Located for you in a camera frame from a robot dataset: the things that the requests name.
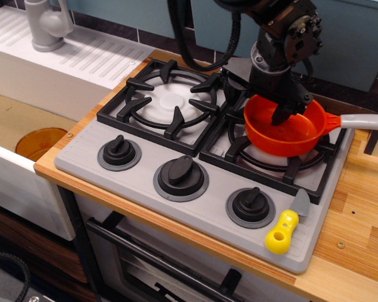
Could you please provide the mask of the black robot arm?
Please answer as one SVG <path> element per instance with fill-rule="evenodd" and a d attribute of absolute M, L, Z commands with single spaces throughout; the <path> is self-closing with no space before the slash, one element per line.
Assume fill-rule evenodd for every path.
<path fill-rule="evenodd" d="M 311 1 L 218 1 L 234 17 L 248 15 L 259 27 L 248 58 L 222 66 L 230 85 L 277 104 L 272 124 L 303 114 L 312 94 L 303 86 L 312 77 L 309 58 L 323 46 L 321 19 Z"/>

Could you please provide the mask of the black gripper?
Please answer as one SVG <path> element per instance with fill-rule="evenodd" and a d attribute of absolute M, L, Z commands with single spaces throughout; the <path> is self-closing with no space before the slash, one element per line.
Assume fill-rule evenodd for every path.
<path fill-rule="evenodd" d="M 270 72 L 266 67 L 266 64 L 255 64 L 250 59 L 229 60 L 222 67 L 228 77 L 223 84 L 224 96 L 229 106 L 242 104 L 246 91 L 276 103 L 271 125 L 279 126 L 293 114 L 303 114 L 313 96 L 301 83 L 293 80 L 289 68 Z"/>

